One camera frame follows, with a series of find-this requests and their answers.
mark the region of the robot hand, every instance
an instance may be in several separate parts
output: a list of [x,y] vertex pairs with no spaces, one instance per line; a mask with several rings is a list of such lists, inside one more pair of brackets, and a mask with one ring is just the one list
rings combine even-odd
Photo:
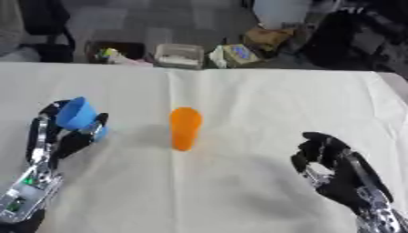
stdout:
[[[362,155],[336,137],[303,136],[307,141],[291,161],[320,195],[351,209],[361,232],[405,232],[406,220],[391,208],[393,196]],[[310,163],[322,164],[331,174],[317,173]]]
[[0,224],[0,233],[35,233],[46,216],[44,209],[39,209],[33,216],[16,224]]

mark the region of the blue cup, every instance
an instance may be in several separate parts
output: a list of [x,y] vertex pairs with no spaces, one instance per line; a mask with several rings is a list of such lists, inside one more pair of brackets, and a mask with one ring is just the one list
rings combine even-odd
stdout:
[[84,97],[69,101],[56,115],[56,124],[67,130],[89,126],[97,117],[95,109]]

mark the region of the white table surface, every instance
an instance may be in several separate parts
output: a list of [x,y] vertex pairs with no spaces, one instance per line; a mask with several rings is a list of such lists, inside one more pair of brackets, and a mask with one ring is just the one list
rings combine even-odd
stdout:
[[[301,132],[360,151],[407,213],[407,105],[374,73],[182,71],[0,64],[0,185],[16,178],[28,126],[52,101],[108,112],[103,142],[61,162],[66,183],[40,233],[355,232],[352,212],[291,166]],[[197,145],[171,150],[168,114],[193,106]]]

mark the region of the floor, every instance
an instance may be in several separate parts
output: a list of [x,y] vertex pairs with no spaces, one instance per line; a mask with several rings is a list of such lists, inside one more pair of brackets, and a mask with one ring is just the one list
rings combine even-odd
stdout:
[[257,24],[240,0],[64,1],[77,40],[76,62],[84,61],[88,40],[143,42],[149,52],[161,43],[200,45],[209,51],[222,38],[233,42]]

